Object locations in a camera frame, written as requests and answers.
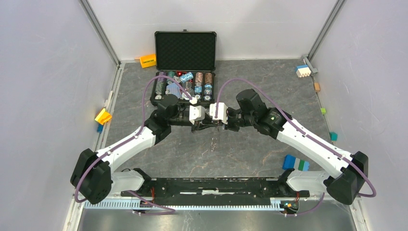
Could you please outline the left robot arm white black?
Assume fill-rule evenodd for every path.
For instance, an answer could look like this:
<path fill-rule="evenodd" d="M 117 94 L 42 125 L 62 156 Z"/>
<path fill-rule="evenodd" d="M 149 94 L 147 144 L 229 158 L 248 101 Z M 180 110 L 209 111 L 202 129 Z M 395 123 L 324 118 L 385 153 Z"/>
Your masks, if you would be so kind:
<path fill-rule="evenodd" d="M 157 109 L 134 132 L 108 147 L 96 151 L 87 148 L 80 153 L 70 179 L 75 187 L 75 201 L 88 201 L 94 205 L 109 194 L 128 190 L 146 196 L 151 191 L 151 183 L 139 172 L 115 170 L 139 152 L 165 139 L 172 126 L 194 126 L 203 121 L 211 126 L 226 122 L 226 105 L 216 102 L 205 108 L 193 97 L 182 106 L 175 95 L 165 95 Z"/>

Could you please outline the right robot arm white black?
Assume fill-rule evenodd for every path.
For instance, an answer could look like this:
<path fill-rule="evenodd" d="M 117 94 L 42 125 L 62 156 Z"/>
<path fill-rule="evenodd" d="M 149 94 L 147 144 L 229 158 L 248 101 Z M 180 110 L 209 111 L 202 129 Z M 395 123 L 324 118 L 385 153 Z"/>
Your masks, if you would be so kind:
<path fill-rule="evenodd" d="M 328 193 L 336 201 L 351 205 L 363 185 L 368 182 L 369 158 L 361 151 L 342 150 L 315 135 L 287 112 L 267 107 L 254 89 L 241 91 L 236 100 L 239 109 L 216 103 L 215 119 L 221 119 L 226 129 L 238 131 L 254 127 L 260 134 L 283 142 L 322 167 L 321 171 L 288 170 L 278 183 L 283 196 L 296 191 Z"/>

